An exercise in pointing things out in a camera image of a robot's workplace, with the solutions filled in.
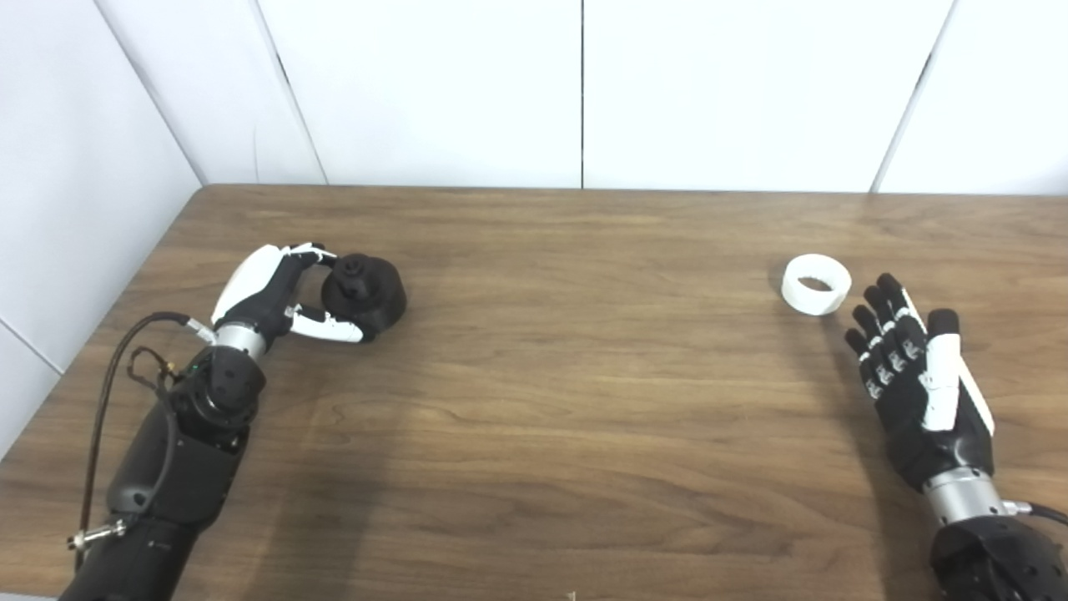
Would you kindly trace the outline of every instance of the metal connector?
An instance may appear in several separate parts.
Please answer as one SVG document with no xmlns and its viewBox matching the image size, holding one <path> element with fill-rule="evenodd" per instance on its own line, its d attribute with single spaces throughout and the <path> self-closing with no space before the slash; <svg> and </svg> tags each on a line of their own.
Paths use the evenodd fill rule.
<svg viewBox="0 0 1068 601">
<path fill-rule="evenodd" d="M 67 539 L 67 549 L 70 551 L 88 550 L 94 542 L 111 537 L 121 537 L 126 534 L 126 522 L 115 520 L 114 524 L 105 524 L 91 531 L 78 531 Z"/>
</svg>

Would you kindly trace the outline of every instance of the black robot forearm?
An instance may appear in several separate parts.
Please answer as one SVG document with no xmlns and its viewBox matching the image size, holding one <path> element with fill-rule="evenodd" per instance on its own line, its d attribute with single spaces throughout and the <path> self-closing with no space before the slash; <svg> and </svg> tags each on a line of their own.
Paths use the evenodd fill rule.
<svg viewBox="0 0 1068 601">
<path fill-rule="evenodd" d="M 236 394 L 209 397 L 217 376 Z M 111 534 L 93 542 L 61 601 L 171 598 L 197 538 L 222 510 L 263 384 L 255 362 L 226 347 L 190 363 L 130 444 L 108 489 Z"/>
</svg>

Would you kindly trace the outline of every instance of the fingertip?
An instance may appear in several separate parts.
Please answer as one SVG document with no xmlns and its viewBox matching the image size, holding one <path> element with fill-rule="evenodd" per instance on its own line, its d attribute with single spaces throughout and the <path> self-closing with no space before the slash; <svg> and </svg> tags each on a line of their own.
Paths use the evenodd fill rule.
<svg viewBox="0 0 1068 601">
<path fill-rule="evenodd" d="M 881 287 L 884 291 L 888 292 L 888 295 L 891 291 L 895 291 L 905 287 L 904 285 L 901 285 L 901 282 L 897 281 L 897 278 L 895 278 L 890 273 L 882 273 L 875 281 L 877 284 L 879 284 L 879 287 Z"/>
<path fill-rule="evenodd" d="M 846 331 L 846 344 L 857 353 L 857 357 L 867 352 L 867 341 L 857 329 L 851 328 Z"/>
<path fill-rule="evenodd" d="M 873 307 L 886 304 L 886 295 L 874 285 L 869 285 L 864 288 L 864 299 L 867 300 L 868 305 L 871 305 Z"/>
<path fill-rule="evenodd" d="M 960 318 L 953 310 L 934 310 L 927 316 L 927 337 L 960 334 Z"/>
<path fill-rule="evenodd" d="M 879 336 L 879 325 L 876 322 L 871 310 L 868 310 L 864 305 L 858 305 L 853 309 L 853 319 L 857 320 L 857 323 L 867 334 L 868 338 Z"/>
</svg>

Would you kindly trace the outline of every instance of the black object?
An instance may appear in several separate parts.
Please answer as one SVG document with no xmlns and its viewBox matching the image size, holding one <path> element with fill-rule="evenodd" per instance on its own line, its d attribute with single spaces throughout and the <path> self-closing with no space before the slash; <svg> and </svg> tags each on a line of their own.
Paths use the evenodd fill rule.
<svg viewBox="0 0 1068 601">
<path fill-rule="evenodd" d="M 104 371 L 104 384 L 100 386 L 100 396 L 96 402 L 96 417 L 93 420 L 93 434 L 89 443 L 89 464 L 85 466 L 85 486 L 81 496 L 81 513 L 78 518 L 78 529 L 84 532 L 89 528 L 90 511 L 93 507 L 93 488 L 96 480 L 96 460 L 100 455 L 100 438 L 104 433 L 104 418 L 108 412 L 108 402 L 111 399 L 111 386 L 115 381 L 115 373 L 119 371 L 119 362 L 123 359 L 123 353 L 142 330 L 156 322 L 174 322 L 178 326 L 189 323 L 189 316 L 173 312 L 157 312 L 142 318 L 134 325 L 123 336 L 115 347 L 115 352 L 111 354 L 108 367 Z M 81 552 L 75 553 L 74 567 L 77 570 L 81 566 Z"/>
<path fill-rule="evenodd" d="M 220 373 L 245 393 L 209 397 Z M 244 353 L 213 347 L 194 358 L 166 402 L 148 412 L 108 489 L 109 521 L 124 521 L 125 534 L 94 543 L 60 600 L 170 598 L 197 537 L 222 510 L 263 385 Z M 177 436 L 168 430 L 168 412 Z"/>
<path fill-rule="evenodd" d="M 282 258 L 267 285 L 241 300 L 215 326 L 237 323 L 257 333 L 266 346 L 292 328 L 288 302 L 301 272 L 315 253 Z M 337 319 L 356 323 L 371 342 L 395 325 L 407 306 L 396 268 L 383 258 L 350 254 L 323 260 L 333 272 L 323 285 L 323 302 Z M 302 311 L 325 320 L 316 310 Z M 105 374 L 90 449 L 89 491 L 82 509 L 85 533 L 104 413 L 126 347 L 155 321 L 189 322 L 180 314 L 153 314 L 123 338 Z M 108 489 L 109 524 L 115 528 L 92 543 L 61 601 L 167 601 L 174 592 L 198 536 L 218 518 L 249 440 L 266 378 L 255 361 L 230 347 L 200 352 L 166 390 L 171 377 L 155 352 L 157 385 L 137 378 L 156 393 L 148 413 Z M 128 368 L 134 377 L 132 366 Z"/>
<path fill-rule="evenodd" d="M 371 343 L 400 320 L 408 297 L 400 273 L 378 256 L 339 256 L 323 282 L 323 307 L 339 320 L 355 323 Z"/>
<path fill-rule="evenodd" d="M 865 297 L 875 303 L 877 314 L 898 316 L 895 321 L 883 325 L 884 329 L 894 334 L 882 336 L 875 314 L 867 307 L 858 306 L 853 310 L 853 318 L 865 334 L 849 331 L 846 333 L 846 342 L 857 350 L 861 346 L 860 341 L 866 339 L 870 357 L 878 362 L 871 365 L 870 371 L 861 366 L 861 380 L 868 394 L 876 396 L 870 377 L 879 377 L 876 383 L 882 391 L 878 394 L 875 409 L 886 432 L 886 455 L 891 465 L 917 492 L 923 490 L 924 483 L 931 477 L 956 468 L 975 468 L 993 476 L 990 432 L 963 385 L 959 388 L 957 421 L 953 430 L 928 432 L 923 429 L 927 390 L 920 382 L 920 376 L 927 369 L 927 336 L 908 312 L 905 289 L 900 283 L 890 273 L 880 275 L 878 283 L 878 291 L 868 289 Z M 883 311 L 886 302 L 891 310 L 889 313 Z M 932 336 L 951 331 L 959 332 L 956 313 L 936 310 L 931 315 L 937 327 Z M 890 371 L 892 378 L 889 381 L 885 378 L 890 369 L 888 361 L 896 364 Z"/>
<path fill-rule="evenodd" d="M 930 564 L 949 601 L 1068 599 L 1057 545 L 1012 518 L 974 518 L 941 528 Z"/>
</svg>

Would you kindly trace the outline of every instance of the robotic arm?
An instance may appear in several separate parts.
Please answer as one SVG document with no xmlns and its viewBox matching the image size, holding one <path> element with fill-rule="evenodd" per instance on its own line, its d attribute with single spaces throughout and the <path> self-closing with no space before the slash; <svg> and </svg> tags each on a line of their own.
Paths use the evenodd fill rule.
<svg viewBox="0 0 1068 601">
<path fill-rule="evenodd" d="M 323 283 L 325 310 L 290 305 L 301 274 L 317 264 L 331 268 Z M 339 257 L 307 242 L 264 246 L 246 258 L 219 298 L 214 329 L 186 316 L 163 315 L 210 344 L 180 373 L 161 371 L 159 402 L 108 489 L 106 524 L 92 531 L 83 525 L 69 541 L 85 558 L 60 599 L 170 599 L 197 538 L 218 518 L 245 454 L 266 385 L 260 360 L 290 332 L 370 343 L 395 325 L 406 306 L 400 276 L 388 260 L 364 254 Z M 117 357 L 137 330 L 116 351 L 105 402 Z M 164 377 L 173 380 L 170 389 L 163 386 Z"/>
<path fill-rule="evenodd" d="M 939 529 L 930 564 L 949 601 L 1068 599 L 1059 549 L 1016 516 L 1068 524 L 1063 513 L 1002 500 L 994 474 L 993 418 L 960 357 L 960 327 L 949 310 L 925 328 L 905 287 L 890 273 L 869 286 L 857 330 L 861 381 L 886 432 L 897 474 L 930 504 Z"/>
</svg>

